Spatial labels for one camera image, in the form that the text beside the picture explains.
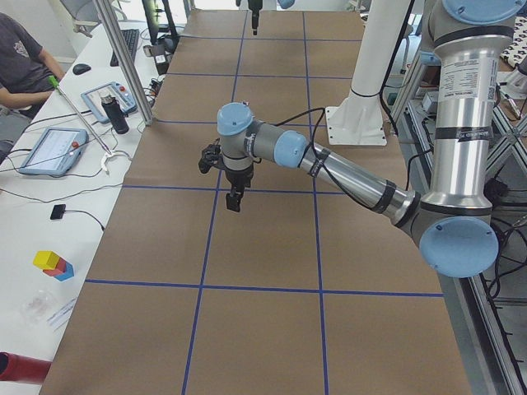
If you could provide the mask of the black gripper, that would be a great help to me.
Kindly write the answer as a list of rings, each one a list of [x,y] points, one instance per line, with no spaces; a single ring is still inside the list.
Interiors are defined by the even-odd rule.
[[[248,8],[252,11],[251,27],[253,35],[257,35],[259,28],[259,12],[263,9],[263,0],[248,0]]]
[[[246,188],[251,187],[254,177],[254,167],[243,170],[226,169],[226,179],[231,184],[231,190],[226,195],[226,208],[230,211],[240,212],[241,200]]]

